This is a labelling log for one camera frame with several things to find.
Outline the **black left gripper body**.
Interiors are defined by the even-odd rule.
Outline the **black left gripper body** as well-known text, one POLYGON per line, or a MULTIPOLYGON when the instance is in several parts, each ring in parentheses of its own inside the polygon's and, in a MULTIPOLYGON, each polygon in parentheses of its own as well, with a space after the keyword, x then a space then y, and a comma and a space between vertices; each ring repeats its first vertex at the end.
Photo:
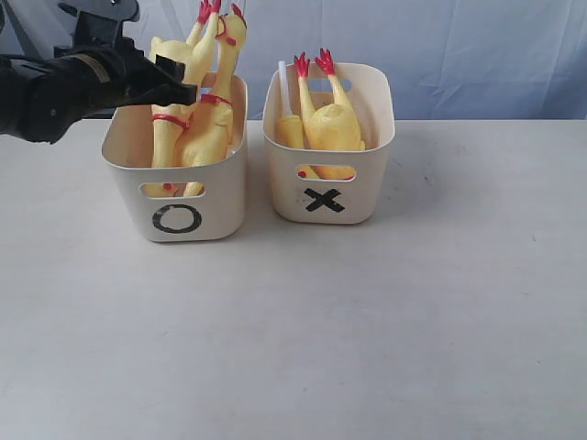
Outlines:
POLYGON ((144 102, 151 62, 132 43, 71 48, 50 60, 17 58, 17 136, 59 141, 70 127, 103 110, 144 102))

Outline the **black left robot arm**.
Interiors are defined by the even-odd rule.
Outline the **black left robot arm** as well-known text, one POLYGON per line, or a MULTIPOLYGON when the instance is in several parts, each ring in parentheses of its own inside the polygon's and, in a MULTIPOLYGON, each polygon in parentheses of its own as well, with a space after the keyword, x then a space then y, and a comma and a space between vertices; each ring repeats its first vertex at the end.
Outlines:
POLYGON ((139 19, 136 1, 60 1, 74 17, 72 44, 50 59, 1 57, 1 132, 32 143, 59 141, 71 125, 105 110, 134 105, 191 105, 198 88, 184 83, 185 65, 149 60, 126 22, 139 19))

